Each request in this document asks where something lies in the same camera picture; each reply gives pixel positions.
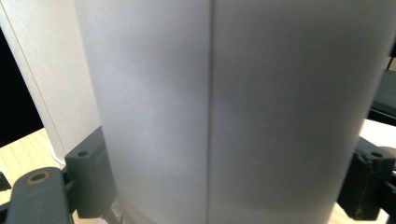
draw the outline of white cylinder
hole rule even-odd
[[[325,224],[396,1],[76,1],[136,224]]]

